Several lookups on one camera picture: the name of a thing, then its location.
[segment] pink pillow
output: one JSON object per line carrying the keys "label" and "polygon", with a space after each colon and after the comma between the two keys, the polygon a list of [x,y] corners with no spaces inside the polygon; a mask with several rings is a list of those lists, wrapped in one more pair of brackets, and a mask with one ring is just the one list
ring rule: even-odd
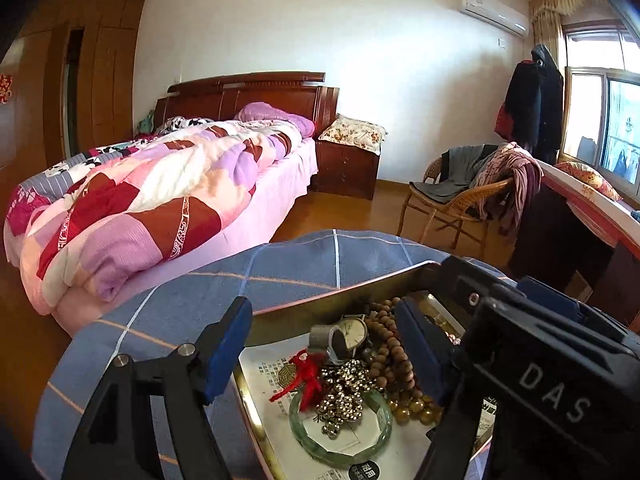
{"label": "pink pillow", "polygon": [[247,123],[249,121],[263,121],[265,119],[280,119],[295,124],[300,130],[302,138],[311,137],[316,130],[316,125],[306,117],[296,114],[288,114],[283,110],[278,110],[268,103],[249,103],[236,115],[236,120]]}

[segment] wooden headboard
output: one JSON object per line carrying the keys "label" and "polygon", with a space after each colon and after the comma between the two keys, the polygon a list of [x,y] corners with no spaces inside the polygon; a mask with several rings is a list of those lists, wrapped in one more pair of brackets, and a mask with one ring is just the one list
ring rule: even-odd
{"label": "wooden headboard", "polygon": [[317,137],[334,122],[338,103],[339,89],[323,82],[323,72],[253,72],[175,84],[156,103],[154,127],[175,116],[228,121],[245,105],[264,101],[312,120]]}

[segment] cushion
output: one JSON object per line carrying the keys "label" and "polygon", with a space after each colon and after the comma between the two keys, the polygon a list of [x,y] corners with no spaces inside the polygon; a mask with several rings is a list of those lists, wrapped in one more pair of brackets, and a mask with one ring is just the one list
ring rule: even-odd
{"label": "cushion", "polygon": [[356,146],[380,155],[380,143],[385,140],[386,130],[377,124],[337,115],[318,140],[328,140],[337,144]]}
{"label": "cushion", "polygon": [[303,139],[313,136],[316,125],[306,117],[289,114],[284,110],[278,110],[268,103],[249,103],[236,114],[236,120],[248,123],[249,121],[264,121],[279,119],[294,124],[302,134]]}
{"label": "cushion", "polygon": [[601,192],[604,196],[614,202],[622,200],[622,197],[615,189],[613,189],[613,186],[601,174],[587,164],[583,164],[581,162],[559,162],[556,164],[556,168],[560,171],[564,171],[566,174],[569,174],[574,178],[577,178],[587,186],[593,187],[593,189]]}

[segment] red paper decoration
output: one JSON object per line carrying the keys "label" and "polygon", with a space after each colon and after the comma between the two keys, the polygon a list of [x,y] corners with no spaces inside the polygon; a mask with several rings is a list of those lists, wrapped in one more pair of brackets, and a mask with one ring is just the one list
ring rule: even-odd
{"label": "red paper decoration", "polygon": [[7,102],[7,99],[11,97],[11,91],[9,87],[14,81],[14,78],[10,75],[0,74],[0,105]]}

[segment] air conditioner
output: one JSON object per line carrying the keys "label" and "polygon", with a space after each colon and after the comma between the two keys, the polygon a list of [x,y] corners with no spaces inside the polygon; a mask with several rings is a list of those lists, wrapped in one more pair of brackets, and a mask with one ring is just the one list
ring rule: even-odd
{"label": "air conditioner", "polygon": [[529,35],[529,19],[497,0],[462,0],[460,11],[521,38]]}

